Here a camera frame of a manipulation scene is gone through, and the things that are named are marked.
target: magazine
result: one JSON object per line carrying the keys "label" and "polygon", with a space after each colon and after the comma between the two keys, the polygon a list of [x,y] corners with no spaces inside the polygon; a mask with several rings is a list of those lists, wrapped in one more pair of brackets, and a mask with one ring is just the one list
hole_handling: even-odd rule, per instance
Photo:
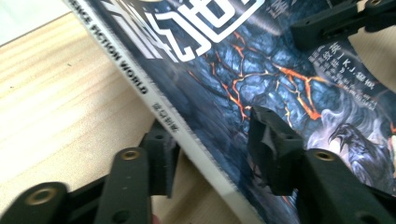
{"label": "magazine", "polygon": [[299,222],[295,195],[264,188],[249,157],[253,105],[394,194],[395,93],[347,40],[293,45],[290,26],[329,1],[64,1],[242,222]]}

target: light wood surface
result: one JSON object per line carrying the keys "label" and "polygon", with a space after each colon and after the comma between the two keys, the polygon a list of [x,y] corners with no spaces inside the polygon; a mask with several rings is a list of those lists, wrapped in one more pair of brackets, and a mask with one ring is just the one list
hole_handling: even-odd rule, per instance
{"label": "light wood surface", "polygon": [[[36,184],[107,174],[154,121],[72,14],[1,47],[0,75],[0,214]],[[174,197],[152,201],[162,224],[239,223],[184,155]]]}

